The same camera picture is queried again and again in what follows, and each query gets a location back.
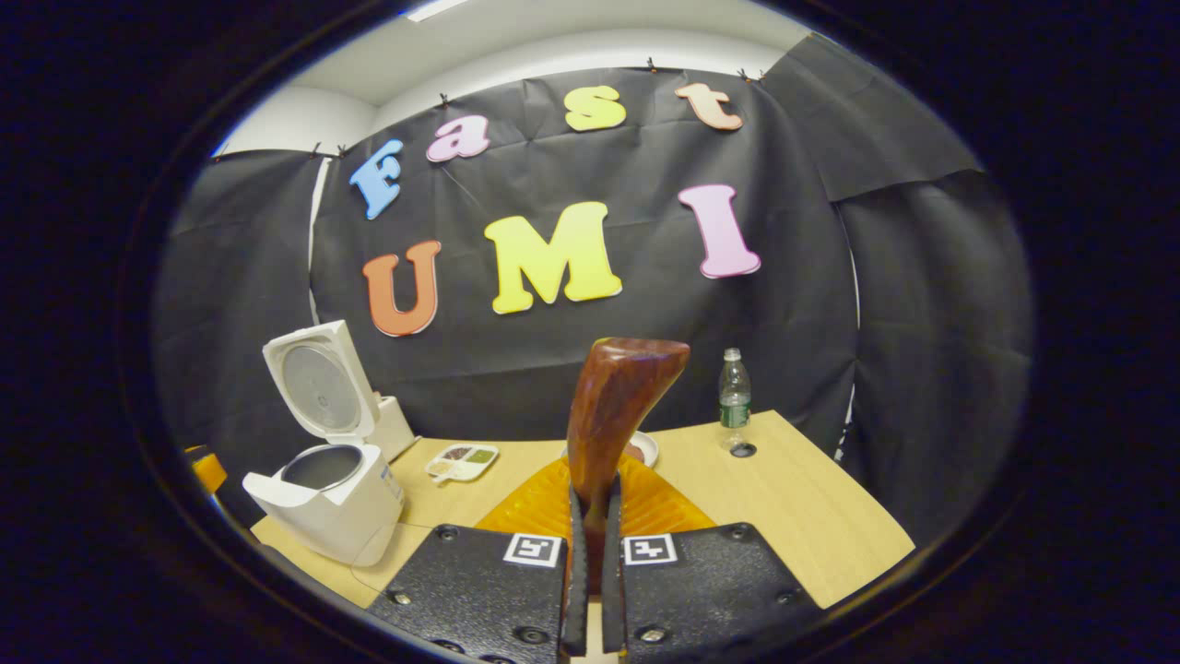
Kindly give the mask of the black backdrop cloth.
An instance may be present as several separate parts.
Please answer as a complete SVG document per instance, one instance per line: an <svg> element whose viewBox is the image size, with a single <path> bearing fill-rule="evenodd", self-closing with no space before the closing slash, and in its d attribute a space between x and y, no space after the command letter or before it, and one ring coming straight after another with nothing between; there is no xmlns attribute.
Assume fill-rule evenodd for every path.
<svg viewBox="0 0 1180 664"><path fill-rule="evenodd" d="M1020 425L1032 300L985 167L923 101L809 35L763 80L582 70L481 88L327 170L206 165L153 294L160 410L209 445L254 524L249 471L315 443L271 338L345 320L409 428L556 440L594 340L675 338L648 430L719 420L722 351L750 406L834 455L924 547L974 509Z"/></svg>

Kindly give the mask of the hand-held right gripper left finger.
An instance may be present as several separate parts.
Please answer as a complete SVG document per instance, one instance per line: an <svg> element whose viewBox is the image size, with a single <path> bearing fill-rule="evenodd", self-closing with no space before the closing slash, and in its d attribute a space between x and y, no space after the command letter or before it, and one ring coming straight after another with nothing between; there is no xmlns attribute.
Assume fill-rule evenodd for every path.
<svg viewBox="0 0 1180 664"><path fill-rule="evenodd" d="M556 459L476 527L431 530L368 612L477 664L568 664L585 652L586 597L581 502Z"/></svg>

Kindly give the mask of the brown wooden spoon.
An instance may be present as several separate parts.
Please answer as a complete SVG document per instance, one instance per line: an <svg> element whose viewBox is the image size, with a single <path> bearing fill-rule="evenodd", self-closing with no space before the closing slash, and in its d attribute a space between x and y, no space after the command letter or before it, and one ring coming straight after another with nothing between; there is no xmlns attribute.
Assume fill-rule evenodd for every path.
<svg viewBox="0 0 1180 664"><path fill-rule="evenodd" d="M638 425L690 361L690 346L663 338L599 338L573 388L566 456L586 543L586 593L601 592L608 492Z"/></svg>

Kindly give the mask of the white rice cooker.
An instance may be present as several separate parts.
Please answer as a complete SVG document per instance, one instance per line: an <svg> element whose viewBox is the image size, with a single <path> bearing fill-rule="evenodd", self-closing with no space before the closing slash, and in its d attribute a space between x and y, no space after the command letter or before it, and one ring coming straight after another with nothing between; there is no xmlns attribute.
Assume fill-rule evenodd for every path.
<svg viewBox="0 0 1180 664"><path fill-rule="evenodd" d="M405 507L405 492L365 438L378 399L346 321L273 338L263 359L291 416L322 442L242 486L288 534L321 555L355 567L384 558Z"/></svg>

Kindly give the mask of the clear green-label water bottle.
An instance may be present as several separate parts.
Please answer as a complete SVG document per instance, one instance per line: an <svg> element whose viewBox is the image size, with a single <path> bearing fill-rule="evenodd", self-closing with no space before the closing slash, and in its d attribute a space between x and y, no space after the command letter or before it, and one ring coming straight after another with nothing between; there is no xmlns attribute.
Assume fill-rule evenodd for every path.
<svg viewBox="0 0 1180 664"><path fill-rule="evenodd" d="M749 442L745 430L749 425L753 387L738 348L725 349L722 359L725 366L719 379L719 421L725 430L722 446L725 451L729 451L732 445Z"/></svg>

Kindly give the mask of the white sectioned condiment tray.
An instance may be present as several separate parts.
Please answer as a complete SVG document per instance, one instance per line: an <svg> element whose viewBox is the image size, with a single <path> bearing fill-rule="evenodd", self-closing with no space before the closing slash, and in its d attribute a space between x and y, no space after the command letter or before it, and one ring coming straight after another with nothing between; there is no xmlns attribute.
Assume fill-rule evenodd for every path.
<svg viewBox="0 0 1180 664"><path fill-rule="evenodd" d="M476 480L496 462L499 449L494 445L455 443L426 464L424 471L435 484L446 480Z"/></svg>

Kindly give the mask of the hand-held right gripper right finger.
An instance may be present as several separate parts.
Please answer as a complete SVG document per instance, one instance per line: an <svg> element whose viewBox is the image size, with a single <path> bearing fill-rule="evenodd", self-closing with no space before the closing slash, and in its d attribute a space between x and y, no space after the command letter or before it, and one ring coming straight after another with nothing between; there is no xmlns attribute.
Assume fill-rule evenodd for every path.
<svg viewBox="0 0 1180 664"><path fill-rule="evenodd" d="M628 455L608 493L601 609L622 664L753 664L820 614L754 525L715 524Z"/></svg>

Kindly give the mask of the white toaster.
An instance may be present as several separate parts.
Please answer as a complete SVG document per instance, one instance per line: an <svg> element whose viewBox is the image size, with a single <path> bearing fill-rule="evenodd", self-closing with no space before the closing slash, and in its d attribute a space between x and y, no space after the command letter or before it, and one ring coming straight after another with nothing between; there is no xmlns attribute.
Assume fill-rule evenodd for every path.
<svg viewBox="0 0 1180 664"><path fill-rule="evenodd" d="M384 462L392 464L401 456L409 446L417 443L417 434L409 429L408 421L396 397L378 399L378 416L374 429L365 438L367 445L375 445L381 451Z"/></svg>

